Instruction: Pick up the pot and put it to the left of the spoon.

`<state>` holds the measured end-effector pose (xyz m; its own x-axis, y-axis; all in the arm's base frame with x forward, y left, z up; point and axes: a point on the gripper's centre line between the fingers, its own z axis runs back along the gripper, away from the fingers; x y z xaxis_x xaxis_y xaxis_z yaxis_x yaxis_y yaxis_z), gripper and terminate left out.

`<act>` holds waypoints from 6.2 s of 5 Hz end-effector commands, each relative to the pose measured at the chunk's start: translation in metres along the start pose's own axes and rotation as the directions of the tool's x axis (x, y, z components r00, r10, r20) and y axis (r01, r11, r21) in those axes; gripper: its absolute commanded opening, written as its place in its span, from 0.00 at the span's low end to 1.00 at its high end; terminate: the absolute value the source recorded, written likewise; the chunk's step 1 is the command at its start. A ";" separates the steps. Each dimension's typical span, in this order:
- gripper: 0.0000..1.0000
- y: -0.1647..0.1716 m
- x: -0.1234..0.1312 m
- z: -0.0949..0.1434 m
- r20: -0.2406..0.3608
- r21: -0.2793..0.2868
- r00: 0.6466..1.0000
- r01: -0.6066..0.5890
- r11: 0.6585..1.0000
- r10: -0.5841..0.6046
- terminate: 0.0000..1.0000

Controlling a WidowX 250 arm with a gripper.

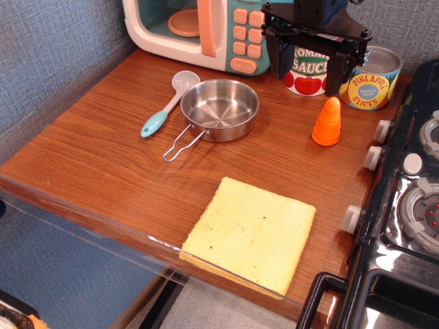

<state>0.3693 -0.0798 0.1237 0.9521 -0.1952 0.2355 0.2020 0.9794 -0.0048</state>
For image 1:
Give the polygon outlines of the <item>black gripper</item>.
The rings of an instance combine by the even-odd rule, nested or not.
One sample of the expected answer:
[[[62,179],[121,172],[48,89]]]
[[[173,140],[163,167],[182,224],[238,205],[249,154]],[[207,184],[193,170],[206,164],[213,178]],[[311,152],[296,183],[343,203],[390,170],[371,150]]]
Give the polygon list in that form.
[[[372,32],[352,19],[348,1],[266,2],[262,24],[271,71],[278,79],[294,65],[295,46],[330,55],[319,35],[343,38],[353,50],[336,51],[327,64],[326,96],[336,96],[356,65],[365,65],[369,58],[368,42]]]

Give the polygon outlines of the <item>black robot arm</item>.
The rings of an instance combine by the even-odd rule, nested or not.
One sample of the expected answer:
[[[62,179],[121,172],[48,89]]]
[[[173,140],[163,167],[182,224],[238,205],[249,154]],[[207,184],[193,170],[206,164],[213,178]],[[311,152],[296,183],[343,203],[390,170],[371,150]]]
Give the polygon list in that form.
[[[328,56],[327,96],[335,96],[356,66],[368,61],[373,33],[353,20],[348,1],[266,2],[262,34],[272,73],[282,79],[293,67],[294,50],[304,48]]]

